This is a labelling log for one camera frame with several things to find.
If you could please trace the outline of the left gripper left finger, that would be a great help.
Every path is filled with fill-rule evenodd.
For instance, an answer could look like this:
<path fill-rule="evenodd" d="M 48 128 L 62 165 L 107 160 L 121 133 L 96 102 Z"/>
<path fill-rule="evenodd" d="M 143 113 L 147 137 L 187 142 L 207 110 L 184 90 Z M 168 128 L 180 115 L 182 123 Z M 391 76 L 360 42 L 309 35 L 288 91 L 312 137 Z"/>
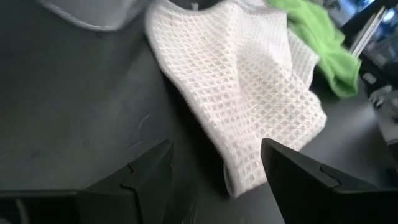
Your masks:
<path fill-rule="evenodd" d="M 164 140 L 78 193 L 81 224 L 161 224 L 171 189 L 174 146 Z"/>

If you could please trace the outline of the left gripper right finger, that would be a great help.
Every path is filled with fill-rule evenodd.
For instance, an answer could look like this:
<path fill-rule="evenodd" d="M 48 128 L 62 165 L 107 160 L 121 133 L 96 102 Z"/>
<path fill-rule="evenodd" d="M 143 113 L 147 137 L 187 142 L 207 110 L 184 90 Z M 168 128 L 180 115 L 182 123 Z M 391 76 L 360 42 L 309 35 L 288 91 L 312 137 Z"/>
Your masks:
<path fill-rule="evenodd" d="M 398 188 L 380 188 L 273 139 L 261 143 L 285 224 L 398 224 Z"/>

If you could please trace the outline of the white waffle-weave towel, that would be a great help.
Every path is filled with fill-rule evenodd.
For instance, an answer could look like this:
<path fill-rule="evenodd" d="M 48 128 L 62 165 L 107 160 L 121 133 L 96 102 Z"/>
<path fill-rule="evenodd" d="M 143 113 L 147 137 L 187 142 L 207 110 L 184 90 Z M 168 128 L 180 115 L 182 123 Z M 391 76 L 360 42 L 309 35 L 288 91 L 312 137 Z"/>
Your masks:
<path fill-rule="evenodd" d="M 266 182 L 264 138 L 299 151 L 325 127 L 310 90 L 318 56 L 264 0 L 202 10 L 154 0 L 145 29 L 161 70 L 223 159 L 230 196 Z"/>

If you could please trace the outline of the green microfiber towel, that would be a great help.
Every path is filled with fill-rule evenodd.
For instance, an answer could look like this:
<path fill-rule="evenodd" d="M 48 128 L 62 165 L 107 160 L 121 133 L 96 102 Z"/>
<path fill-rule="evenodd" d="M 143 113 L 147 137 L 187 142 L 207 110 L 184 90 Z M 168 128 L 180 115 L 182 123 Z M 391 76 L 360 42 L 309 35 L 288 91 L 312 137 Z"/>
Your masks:
<path fill-rule="evenodd" d="M 334 25 L 328 11 L 310 0 L 265 0 L 287 15 L 287 26 L 318 56 L 318 68 L 332 92 L 340 98 L 358 93 L 359 58 L 344 46 L 345 35 Z"/>

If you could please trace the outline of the clear plastic bin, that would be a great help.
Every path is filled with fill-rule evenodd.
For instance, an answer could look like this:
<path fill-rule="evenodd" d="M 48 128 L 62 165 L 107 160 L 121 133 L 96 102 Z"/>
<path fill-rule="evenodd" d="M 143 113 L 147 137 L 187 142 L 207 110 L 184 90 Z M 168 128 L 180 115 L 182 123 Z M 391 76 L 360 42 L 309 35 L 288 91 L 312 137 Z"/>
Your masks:
<path fill-rule="evenodd" d="M 137 17 L 150 0 L 36 0 L 41 6 L 83 29 L 114 32 Z"/>

